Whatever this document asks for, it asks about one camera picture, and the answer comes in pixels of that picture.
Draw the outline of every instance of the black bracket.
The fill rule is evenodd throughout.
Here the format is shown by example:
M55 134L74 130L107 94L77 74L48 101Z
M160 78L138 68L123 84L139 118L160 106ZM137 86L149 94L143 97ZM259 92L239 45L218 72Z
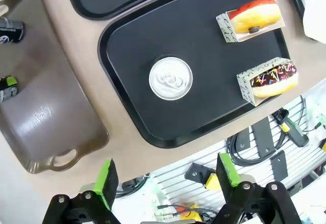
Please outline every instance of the black bracket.
M273 170L275 181L282 181L287 178L287 165L284 151L280 151L270 158L271 168Z
M184 174L184 178L205 185L211 173L215 173L215 171L203 165L192 163Z
M259 157L263 158L266 155L275 152L268 118L266 117L252 125L252 129L255 135Z
M235 148L237 152L241 152L245 149L250 148L250 136L249 136L249 128L242 130L238 133L238 137L235 141Z

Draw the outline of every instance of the countertop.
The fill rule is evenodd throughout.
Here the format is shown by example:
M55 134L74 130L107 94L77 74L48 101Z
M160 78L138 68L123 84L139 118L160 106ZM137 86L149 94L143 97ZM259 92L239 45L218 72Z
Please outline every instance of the countertop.
M291 91L258 107L255 111L176 149L160 149L147 143L122 105L102 69L97 43L111 20L92 21L79 16L69 0L44 0L59 40L85 94L99 114L109 134L106 147L82 158L73 168L61 173L27 173L0 135L0 163L10 165L28 181L42 199L57 193L75 195L79 188L94 182L103 163L116 162L120 182L151 172L207 148L254 124L325 78L326 46L307 38L292 0L277 0L286 26L282 28L290 57L300 71L300 84Z

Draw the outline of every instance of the can lid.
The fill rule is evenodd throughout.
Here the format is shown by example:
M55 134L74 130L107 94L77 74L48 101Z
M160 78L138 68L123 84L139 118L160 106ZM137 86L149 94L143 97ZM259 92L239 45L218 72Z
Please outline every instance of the can lid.
M193 84L189 65L176 57L157 61L149 73L149 85L161 99L176 100L186 95Z

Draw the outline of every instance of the donut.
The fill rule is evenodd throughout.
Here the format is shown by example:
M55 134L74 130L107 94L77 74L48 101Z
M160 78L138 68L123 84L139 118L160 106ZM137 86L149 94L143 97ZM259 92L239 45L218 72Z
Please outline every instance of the donut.
M283 63L251 79L256 97L267 98L284 93L298 83L298 72L294 64Z
M230 13L229 18L236 33L255 33L279 21L281 11L275 0L255 0Z

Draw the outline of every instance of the brown tray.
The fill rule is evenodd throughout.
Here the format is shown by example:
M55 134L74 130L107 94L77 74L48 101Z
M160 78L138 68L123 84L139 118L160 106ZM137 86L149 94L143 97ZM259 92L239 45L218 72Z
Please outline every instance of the brown tray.
M0 130L30 173L64 171L104 147L108 133L83 93L42 0L3 0L4 16L25 23L18 44L0 45L0 77L13 75L19 94L0 104ZM68 163L57 156L76 150Z

